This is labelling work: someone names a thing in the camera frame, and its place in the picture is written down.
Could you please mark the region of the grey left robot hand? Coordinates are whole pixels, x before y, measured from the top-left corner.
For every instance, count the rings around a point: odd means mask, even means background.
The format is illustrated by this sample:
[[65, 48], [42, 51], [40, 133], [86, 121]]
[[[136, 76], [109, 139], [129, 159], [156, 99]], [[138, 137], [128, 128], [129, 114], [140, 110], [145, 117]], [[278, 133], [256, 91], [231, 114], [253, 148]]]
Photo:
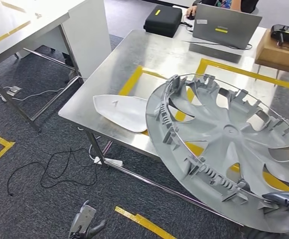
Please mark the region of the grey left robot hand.
[[93, 226], [92, 220], [96, 210], [89, 206], [89, 200], [84, 202], [80, 210], [76, 214], [70, 229], [69, 239], [92, 239], [106, 227], [106, 220]]

